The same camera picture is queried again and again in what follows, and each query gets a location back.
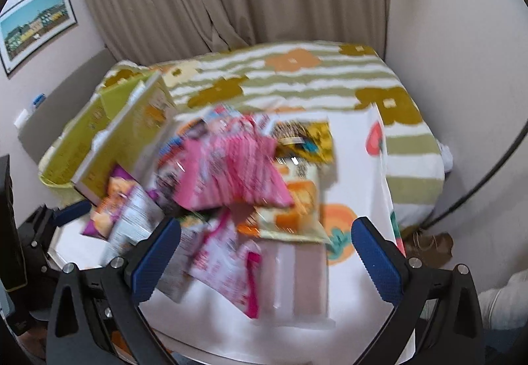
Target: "pink snack bag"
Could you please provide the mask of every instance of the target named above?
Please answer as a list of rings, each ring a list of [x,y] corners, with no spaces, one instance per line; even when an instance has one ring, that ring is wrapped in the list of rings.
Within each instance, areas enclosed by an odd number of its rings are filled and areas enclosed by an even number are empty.
[[[188,210],[245,202],[288,207],[293,200],[273,164],[277,141],[262,136],[249,117],[216,121],[217,134],[183,142],[185,172],[174,201]]]
[[[247,317],[256,319],[259,305],[255,280],[260,268],[260,249],[252,240],[237,245],[231,211],[223,209],[218,226],[206,235],[188,274],[227,298]]]

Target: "snack package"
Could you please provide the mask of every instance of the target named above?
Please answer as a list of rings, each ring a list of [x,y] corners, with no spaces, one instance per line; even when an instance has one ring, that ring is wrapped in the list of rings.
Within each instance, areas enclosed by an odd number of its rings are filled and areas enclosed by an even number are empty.
[[[275,167],[294,200],[287,209],[259,207],[238,232],[282,241],[330,243],[319,221],[319,175],[317,166],[297,157],[279,158]]]
[[[248,240],[238,246],[237,229],[228,209],[221,211],[217,227],[205,236],[189,274],[231,301],[246,316],[259,315],[257,300],[260,249]]]
[[[218,134],[184,139],[180,182],[185,188],[174,193],[174,201],[188,210],[236,202],[291,206],[291,195],[273,165],[276,140],[262,136],[248,117],[215,122]]]
[[[179,134],[171,138],[162,147],[156,168],[155,184],[157,197],[155,201],[166,215],[175,214],[179,209],[173,197],[180,184],[180,177],[184,172],[182,166],[185,156],[183,149],[184,139],[198,139],[210,133],[210,127],[214,127],[217,121],[240,116],[241,114],[237,110],[226,105],[218,105],[205,114],[203,118],[194,120],[184,126],[183,130],[179,131]]]
[[[172,301],[179,303],[192,280],[188,275],[192,258],[203,244],[208,224],[202,215],[194,213],[180,219],[180,244],[167,264],[157,288]]]
[[[108,238],[101,266],[148,238],[162,219],[163,211],[149,194],[139,184],[133,186]]]
[[[159,149],[172,125],[176,107],[159,73],[112,120],[78,167],[72,182],[92,203],[107,195],[107,182],[116,163],[136,179],[142,179],[151,156]]]
[[[108,180],[107,196],[90,213],[82,232],[85,236],[107,239],[119,219],[128,195],[138,183],[123,167],[115,165]]]
[[[277,157],[296,155],[317,164],[334,162],[328,121],[276,121],[270,135],[278,142]]]
[[[256,323],[323,329],[328,318],[326,246],[263,240]]]

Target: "orange fruit print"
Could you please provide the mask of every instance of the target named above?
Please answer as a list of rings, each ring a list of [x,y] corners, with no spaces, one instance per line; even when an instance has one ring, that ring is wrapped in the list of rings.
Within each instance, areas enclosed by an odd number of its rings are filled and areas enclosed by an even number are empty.
[[[350,228],[357,216],[343,204],[322,204],[320,209],[321,223],[331,241],[326,245],[328,264],[335,265],[351,257],[355,251]]]

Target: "framed picture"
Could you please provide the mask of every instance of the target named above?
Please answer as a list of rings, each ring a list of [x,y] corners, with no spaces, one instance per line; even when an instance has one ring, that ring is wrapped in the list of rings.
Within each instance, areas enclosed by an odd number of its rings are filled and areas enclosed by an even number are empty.
[[[77,23],[70,0],[21,0],[0,15],[0,58],[7,76],[54,36]]]

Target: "yellow snack package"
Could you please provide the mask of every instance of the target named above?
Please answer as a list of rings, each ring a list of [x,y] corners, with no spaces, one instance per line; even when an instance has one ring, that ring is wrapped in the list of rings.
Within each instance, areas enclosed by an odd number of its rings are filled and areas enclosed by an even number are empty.
[[[277,121],[271,130],[277,157],[296,155],[308,162],[334,162],[334,146],[328,121]]]
[[[330,243],[319,221],[319,173],[304,159],[278,158],[275,167],[286,182],[294,205],[287,209],[258,207],[239,233],[282,241]]]

